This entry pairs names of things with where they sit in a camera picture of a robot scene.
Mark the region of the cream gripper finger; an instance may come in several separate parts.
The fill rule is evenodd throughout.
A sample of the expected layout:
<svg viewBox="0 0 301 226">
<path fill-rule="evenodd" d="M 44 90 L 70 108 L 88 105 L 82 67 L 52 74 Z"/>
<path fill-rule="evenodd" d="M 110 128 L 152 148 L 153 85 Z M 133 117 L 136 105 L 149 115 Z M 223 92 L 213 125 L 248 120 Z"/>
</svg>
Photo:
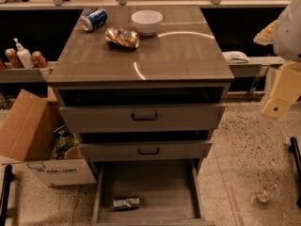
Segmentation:
<svg viewBox="0 0 301 226">
<path fill-rule="evenodd" d="M 301 63 L 286 61 L 276 70 L 274 83 L 261 113 L 277 120 L 283 116 L 301 96 Z"/>
<path fill-rule="evenodd" d="M 261 32 L 259 32 L 255 36 L 253 41 L 263 46 L 272 44 L 276 25 L 277 25 L 277 20 L 274 20 L 272 23 L 266 26 Z"/>
</svg>

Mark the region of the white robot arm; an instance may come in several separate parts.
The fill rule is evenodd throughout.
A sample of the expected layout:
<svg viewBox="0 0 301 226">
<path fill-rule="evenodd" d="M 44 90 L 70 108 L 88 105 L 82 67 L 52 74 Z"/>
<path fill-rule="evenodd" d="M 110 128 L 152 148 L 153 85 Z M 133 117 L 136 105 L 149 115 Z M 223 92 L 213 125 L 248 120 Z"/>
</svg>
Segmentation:
<svg viewBox="0 0 301 226">
<path fill-rule="evenodd" d="M 285 59 L 276 70 L 261 111 L 267 118 L 279 119 L 301 96 L 301 0 L 292 0 L 253 40 L 260 45 L 272 44 L 274 53 Z"/>
</svg>

